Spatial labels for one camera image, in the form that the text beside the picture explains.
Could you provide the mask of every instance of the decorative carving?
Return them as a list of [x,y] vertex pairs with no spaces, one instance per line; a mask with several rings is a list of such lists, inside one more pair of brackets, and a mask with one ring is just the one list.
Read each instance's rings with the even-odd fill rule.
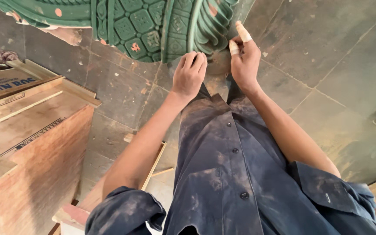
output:
[[136,60],[166,63],[189,51],[211,55],[225,48],[232,9],[237,2],[0,0],[0,10],[39,28],[92,27],[94,39],[116,46]]

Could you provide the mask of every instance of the person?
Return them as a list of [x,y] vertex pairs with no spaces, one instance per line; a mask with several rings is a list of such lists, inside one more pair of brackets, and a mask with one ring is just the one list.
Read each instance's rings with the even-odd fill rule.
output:
[[182,56],[162,106],[107,173],[87,235],[151,234],[166,212],[137,190],[181,112],[173,201],[163,234],[376,234],[366,184],[345,182],[332,161],[259,86],[261,51],[241,23],[229,41],[227,102],[210,96],[204,53]]

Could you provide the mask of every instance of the bandaged finger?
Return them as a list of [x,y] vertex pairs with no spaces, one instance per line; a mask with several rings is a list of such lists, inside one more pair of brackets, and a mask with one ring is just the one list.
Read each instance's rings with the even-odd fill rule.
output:
[[235,54],[240,53],[239,46],[237,45],[237,43],[235,41],[233,41],[233,40],[228,41],[228,47],[230,49],[231,55],[235,55]]
[[240,21],[236,22],[236,29],[243,42],[248,42],[252,40],[252,37],[250,36],[249,32],[244,28],[243,24]]

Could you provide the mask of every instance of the forearm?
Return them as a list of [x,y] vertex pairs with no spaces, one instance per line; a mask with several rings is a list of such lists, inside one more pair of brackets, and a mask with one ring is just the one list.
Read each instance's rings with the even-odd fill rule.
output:
[[316,142],[259,87],[248,92],[256,110],[289,162],[300,161],[315,168],[340,173]]
[[104,182],[103,198],[120,186],[138,188],[155,161],[167,129],[186,103],[173,92],[169,93],[157,112],[133,137],[109,169]]

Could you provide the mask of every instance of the dusty shirt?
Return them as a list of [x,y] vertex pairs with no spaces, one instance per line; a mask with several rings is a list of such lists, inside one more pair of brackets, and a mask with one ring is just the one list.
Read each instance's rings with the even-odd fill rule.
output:
[[[150,234],[166,212],[149,193],[120,187],[91,213],[86,234]],[[376,234],[366,184],[289,164],[245,98],[219,95],[181,115],[173,201],[164,234]]]

